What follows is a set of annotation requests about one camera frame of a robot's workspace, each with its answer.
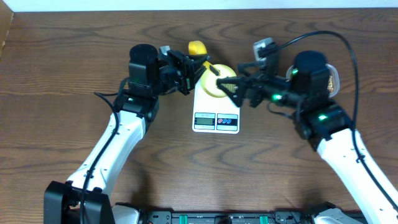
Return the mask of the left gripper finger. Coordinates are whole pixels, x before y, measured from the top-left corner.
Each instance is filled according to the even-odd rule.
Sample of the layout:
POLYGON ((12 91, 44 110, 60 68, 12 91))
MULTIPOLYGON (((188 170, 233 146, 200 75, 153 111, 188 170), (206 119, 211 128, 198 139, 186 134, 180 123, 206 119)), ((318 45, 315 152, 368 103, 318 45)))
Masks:
POLYGON ((194 66, 209 66, 210 62, 210 56, 208 54, 202 54, 202 55, 191 55, 191 59, 193 60, 194 66))
POLYGON ((189 72, 187 75, 187 91, 190 93, 191 90, 195 88, 196 83, 199 81, 203 73, 205 72, 204 68, 199 68, 194 72, 189 72))

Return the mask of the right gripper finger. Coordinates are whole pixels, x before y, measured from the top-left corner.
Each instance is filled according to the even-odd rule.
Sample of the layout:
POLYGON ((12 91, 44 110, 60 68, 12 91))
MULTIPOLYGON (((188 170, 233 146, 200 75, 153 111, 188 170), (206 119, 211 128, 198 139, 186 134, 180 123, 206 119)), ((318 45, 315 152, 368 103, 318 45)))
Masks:
POLYGON ((248 63, 240 63, 238 64, 238 72, 245 77, 250 77, 252 74, 247 71, 247 68, 261 68, 264 66, 264 61, 255 61, 248 63))
POLYGON ((227 77, 217 79, 216 86, 222 90, 237 107, 241 107, 249 83, 246 77, 227 77))

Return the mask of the yellow measuring scoop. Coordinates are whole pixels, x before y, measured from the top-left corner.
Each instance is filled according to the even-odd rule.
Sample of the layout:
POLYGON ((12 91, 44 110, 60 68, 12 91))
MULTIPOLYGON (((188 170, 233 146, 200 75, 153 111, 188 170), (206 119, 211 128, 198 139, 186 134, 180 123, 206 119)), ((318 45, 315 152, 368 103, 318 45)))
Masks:
MULTIPOLYGON (((188 43, 188 52, 190 55, 207 55, 207 49, 204 45, 204 43, 200 40, 194 40, 188 43)), ((203 66, 214 73, 216 76, 220 75, 220 71, 213 65, 211 64, 208 60, 203 62, 203 66)))

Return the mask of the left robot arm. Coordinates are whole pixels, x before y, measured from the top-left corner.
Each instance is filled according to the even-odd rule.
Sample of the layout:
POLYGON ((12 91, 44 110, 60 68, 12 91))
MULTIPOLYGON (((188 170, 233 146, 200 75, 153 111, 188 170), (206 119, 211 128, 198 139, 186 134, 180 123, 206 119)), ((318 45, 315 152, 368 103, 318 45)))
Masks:
POLYGON ((112 114, 100 140, 66 182, 53 181, 44 193, 44 223, 139 223, 131 205, 111 205, 110 196, 124 163, 144 137, 159 110, 159 96, 194 89, 209 68, 209 56, 199 40, 188 54, 168 46, 134 46, 129 75, 108 101, 112 114))

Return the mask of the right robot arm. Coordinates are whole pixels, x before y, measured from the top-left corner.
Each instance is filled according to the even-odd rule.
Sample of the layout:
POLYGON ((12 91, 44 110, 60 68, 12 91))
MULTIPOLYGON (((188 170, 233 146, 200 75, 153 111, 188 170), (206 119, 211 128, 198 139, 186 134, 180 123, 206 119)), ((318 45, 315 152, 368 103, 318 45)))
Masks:
POLYGON ((368 223, 397 223, 397 190, 376 164, 356 128, 356 117, 329 97, 330 71, 316 51, 294 58, 290 78, 267 69, 256 75, 222 78, 216 85, 241 106, 262 100, 295 109, 290 115, 299 136, 335 171, 368 223))

